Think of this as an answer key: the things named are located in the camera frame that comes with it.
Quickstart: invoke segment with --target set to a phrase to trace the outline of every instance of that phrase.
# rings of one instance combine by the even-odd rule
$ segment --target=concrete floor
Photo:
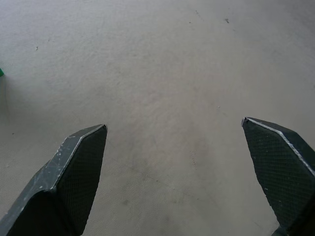
[[[0,217],[66,136],[106,123],[84,235],[277,227],[240,122],[279,123],[315,148],[313,0],[0,5]]]

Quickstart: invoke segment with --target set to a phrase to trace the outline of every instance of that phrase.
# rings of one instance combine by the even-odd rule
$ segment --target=dark spot
[[[129,200],[124,200],[123,204],[127,206],[129,204]]]

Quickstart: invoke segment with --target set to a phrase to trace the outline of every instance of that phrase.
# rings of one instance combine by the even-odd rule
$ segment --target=textured grip pad
[[[67,137],[0,221],[0,235],[81,235],[96,194],[106,135],[102,124]]]
[[[256,176],[280,225],[290,231],[309,216],[315,196],[315,152],[294,131],[245,118]]]

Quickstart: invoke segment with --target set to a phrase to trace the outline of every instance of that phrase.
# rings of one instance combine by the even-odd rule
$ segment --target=gray floor
[[[84,235],[277,227],[240,122],[277,122],[315,148],[313,0],[0,5],[0,217],[67,135],[106,123]]]

